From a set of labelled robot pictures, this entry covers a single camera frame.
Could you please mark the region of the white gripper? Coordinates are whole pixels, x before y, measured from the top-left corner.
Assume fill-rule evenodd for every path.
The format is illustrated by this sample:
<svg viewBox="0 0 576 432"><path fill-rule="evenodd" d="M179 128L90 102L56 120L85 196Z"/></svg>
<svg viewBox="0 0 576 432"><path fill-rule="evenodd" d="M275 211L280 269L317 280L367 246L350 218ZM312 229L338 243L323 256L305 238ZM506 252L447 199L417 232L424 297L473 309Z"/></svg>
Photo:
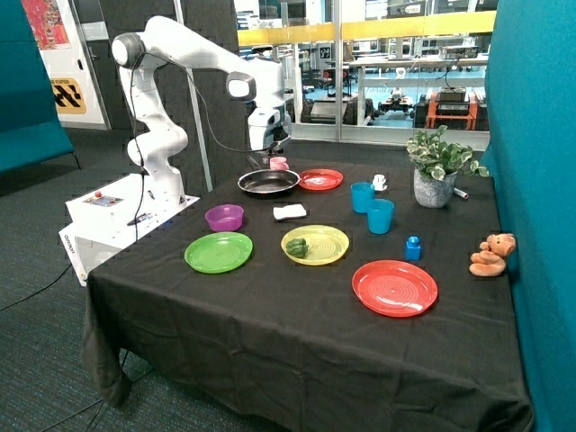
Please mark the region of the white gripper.
<svg viewBox="0 0 576 432"><path fill-rule="evenodd" d="M257 152L277 152L292 136L291 116L283 107L257 107L247 124L250 148Z"/></svg>

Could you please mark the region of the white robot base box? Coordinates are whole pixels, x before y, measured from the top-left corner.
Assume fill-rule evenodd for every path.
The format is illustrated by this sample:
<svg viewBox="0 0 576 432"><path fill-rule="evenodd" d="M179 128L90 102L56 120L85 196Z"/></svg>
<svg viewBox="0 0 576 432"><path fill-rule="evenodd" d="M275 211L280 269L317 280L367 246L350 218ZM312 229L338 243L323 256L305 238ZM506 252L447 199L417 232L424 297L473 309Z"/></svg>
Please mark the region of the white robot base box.
<svg viewBox="0 0 576 432"><path fill-rule="evenodd" d="M173 205L149 176L129 174L66 202L71 223L59 237L79 283L85 286L92 270L197 201L185 194Z"/></svg>

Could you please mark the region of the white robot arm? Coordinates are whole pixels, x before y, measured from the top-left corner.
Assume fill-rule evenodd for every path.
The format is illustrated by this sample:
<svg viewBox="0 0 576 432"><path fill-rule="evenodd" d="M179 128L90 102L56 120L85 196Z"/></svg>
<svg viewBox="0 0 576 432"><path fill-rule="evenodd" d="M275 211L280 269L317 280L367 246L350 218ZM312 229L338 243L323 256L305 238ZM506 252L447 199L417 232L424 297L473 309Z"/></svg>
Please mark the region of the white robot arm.
<svg viewBox="0 0 576 432"><path fill-rule="evenodd" d="M142 32L117 36L112 54L130 110L148 127L148 132L130 141L128 153L148 173L153 197L162 208L181 208L186 201L181 174L168 160L188 144L185 130L167 115L154 80L155 70L166 63L225 72L230 99L256 105L247 120L253 150L280 147L291 137L284 75L276 61L241 58L164 16L150 18Z"/></svg>

